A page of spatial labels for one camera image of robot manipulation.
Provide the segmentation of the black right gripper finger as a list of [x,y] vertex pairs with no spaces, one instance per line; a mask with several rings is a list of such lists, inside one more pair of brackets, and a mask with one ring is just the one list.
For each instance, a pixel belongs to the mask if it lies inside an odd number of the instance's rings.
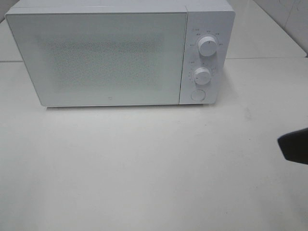
[[293,131],[277,139],[279,148],[288,161],[308,164],[308,129]]

